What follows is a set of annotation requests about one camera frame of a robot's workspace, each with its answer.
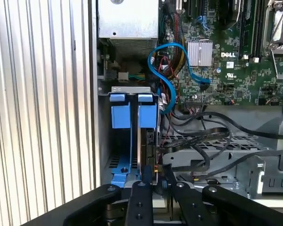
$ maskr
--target heatsink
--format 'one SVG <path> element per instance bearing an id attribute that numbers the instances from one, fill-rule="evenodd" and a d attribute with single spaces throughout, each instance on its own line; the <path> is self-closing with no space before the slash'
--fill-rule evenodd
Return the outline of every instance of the heatsink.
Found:
<path id="1" fill-rule="evenodd" d="M 212 65 L 213 43 L 204 41 L 190 41 L 188 55 L 190 66 L 208 67 Z"/>

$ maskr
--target blue clip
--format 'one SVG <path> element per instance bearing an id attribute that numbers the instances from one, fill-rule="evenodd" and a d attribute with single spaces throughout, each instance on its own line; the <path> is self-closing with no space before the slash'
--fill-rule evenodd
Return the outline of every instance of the blue clip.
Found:
<path id="1" fill-rule="evenodd" d="M 140 128 L 156 128 L 157 124 L 157 105 L 140 105 L 139 111 L 139 127 Z"/>
<path id="2" fill-rule="evenodd" d="M 130 102 L 124 106 L 111 107 L 112 128 L 128 129 L 131 127 Z"/>
<path id="3" fill-rule="evenodd" d="M 152 94 L 139 94 L 138 102 L 153 102 L 153 95 Z"/>
<path id="4" fill-rule="evenodd" d="M 125 95 L 124 94 L 111 94 L 109 99 L 110 99 L 110 102 L 125 101 Z"/>

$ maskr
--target metal sheet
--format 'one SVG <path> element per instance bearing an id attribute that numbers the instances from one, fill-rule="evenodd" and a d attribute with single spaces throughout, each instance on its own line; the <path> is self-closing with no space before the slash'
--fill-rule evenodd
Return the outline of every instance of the metal sheet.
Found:
<path id="1" fill-rule="evenodd" d="M 124 0 L 118 4 L 101 0 L 98 9 L 100 38 L 158 38 L 158 0 Z"/>
<path id="2" fill-rule="evenodd" d="M 0 225 L 94 188 L 87 0 L 0 0 Z"/>

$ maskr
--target pcie slot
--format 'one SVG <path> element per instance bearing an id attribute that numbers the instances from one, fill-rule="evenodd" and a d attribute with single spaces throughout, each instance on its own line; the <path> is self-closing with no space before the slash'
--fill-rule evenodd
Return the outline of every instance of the pcie slot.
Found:
<path id="1" fill-rule="evenodd" d="M 256 15 L 255 15 L 255 28 L 254 28 L 254 41 L 253 41 L 253 57 L 261 57 L 262 38 L 263 38 L 263 22 L 265 18 L 265 0 L 258 0 Z"/>
<path id="2" fill-rule="evenodd" d="M 197 0 L 197 16 L 207 15 L 208 0 Z"/>
<path id="3" fill-rule="evenodd" d="M 193 16 L 193 9 L 194 9 L 194 1 L 195 0 L 188 0 L 188 8 L 187 8 L 187 16 L 192 17 Z"/>

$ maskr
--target silver heatsink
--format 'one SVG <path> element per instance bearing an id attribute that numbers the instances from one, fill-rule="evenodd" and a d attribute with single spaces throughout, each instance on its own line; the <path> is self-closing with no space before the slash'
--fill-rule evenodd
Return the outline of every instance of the silver heatsink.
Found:
<path id="1" fill-rule="evenodd" d="M 204 41 L 189 41 L 188 55 L 190 66 L 211 66 L 213 43 Z"/>
<path id="2" fill-rule="evenodd" d="M 123 57 L 147 58 L 156 46 L 156 39 L 110 39 Z"/>

